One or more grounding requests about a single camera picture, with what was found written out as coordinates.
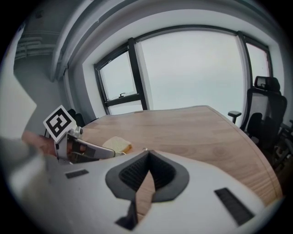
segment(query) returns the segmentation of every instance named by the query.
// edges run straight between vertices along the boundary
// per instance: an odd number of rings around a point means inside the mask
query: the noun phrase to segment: mesh chair back
[[[258,138],[260,148],[272,149],[286,108],[287,100],[280,95],[279,90],[268,91],[253,87],[247,91],[247,112],[240,128]]]

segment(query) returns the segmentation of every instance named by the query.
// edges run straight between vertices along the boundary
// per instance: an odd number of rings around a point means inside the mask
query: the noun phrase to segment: white wall
[[[69,109],[63,82],[49,80],[51,59],[51,56],[32,56],[14,64],[14,75],[37,104],[26,130],[41,135],[45,133],[43,121],[52,111],[60,105]]]
[[[183,25],[183,24],[204,24],[224,27],[235,31],[242,31],[249,36],[257,38],[268,45],[271,50],[274,76],[279,79],[282,93],[288,99],[288,111],[286,112],[285,122],[288,122],[291,109],[293,89],[291,70],[292,58],[286,49],[288,44],[283,39],[280,29],[270,22],[266,22],[258,13],[249,8],[236,3],[235,1],[149,1],[142,4],[138,1],[120,10],[112,17],[102,23],[83,43],[75,57],[71,60],[70,68],[75,70],[71,80],[83,83],[88,93],[87,98],[98,96],[98,87],[94,84],[94,72],[92,65],[111,52],[119,45],[125,43],[130,37],[137,37],[143,33],[163,27]],[[83,101],[84,106],[89,109],[96,109],[95,112],[103,113],[104,110],[100,99]]]

